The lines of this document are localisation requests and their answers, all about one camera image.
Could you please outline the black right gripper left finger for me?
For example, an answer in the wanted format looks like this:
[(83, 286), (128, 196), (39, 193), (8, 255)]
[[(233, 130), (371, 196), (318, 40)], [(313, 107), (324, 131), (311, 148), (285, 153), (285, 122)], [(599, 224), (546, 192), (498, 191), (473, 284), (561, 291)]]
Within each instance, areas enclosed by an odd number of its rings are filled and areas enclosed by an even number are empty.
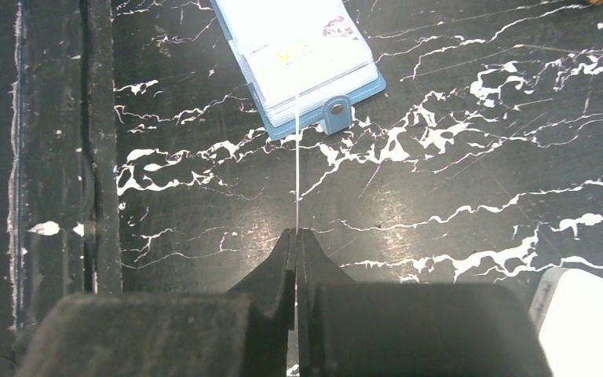
[(222, 294), (75, 294), (48, 313), (20, 376), (284, 376), (293, 229)]

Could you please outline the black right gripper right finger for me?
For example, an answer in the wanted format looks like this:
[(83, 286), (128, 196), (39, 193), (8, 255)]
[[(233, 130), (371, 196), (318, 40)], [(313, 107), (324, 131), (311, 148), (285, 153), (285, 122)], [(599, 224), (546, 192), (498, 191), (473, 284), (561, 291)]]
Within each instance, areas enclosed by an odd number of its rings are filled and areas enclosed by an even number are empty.
[(549, 376), (518, 297), (494, 284), (358, 282), (296, 232), (303, 376)]

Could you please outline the light blue card holder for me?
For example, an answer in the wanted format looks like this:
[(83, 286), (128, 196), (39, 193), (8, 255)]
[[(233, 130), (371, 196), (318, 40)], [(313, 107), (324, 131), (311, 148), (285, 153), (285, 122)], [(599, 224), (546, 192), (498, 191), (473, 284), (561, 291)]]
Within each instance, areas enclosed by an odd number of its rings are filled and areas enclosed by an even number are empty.
[(386, 81), (341, 1), (213, 1), (218, 23), (269, 137), (307, 126), (327, 135)]

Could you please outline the silver VIP credit card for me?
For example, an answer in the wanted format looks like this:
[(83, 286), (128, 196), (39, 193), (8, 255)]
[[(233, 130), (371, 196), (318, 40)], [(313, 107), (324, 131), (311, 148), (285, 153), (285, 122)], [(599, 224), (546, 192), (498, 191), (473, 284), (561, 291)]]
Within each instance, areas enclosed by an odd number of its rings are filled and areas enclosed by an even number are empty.
[(265, 107), (278, 106), (372, 61), (371, 49), (346, 13), (285, 20), (267, 36), (267, 43), (244, 54)]

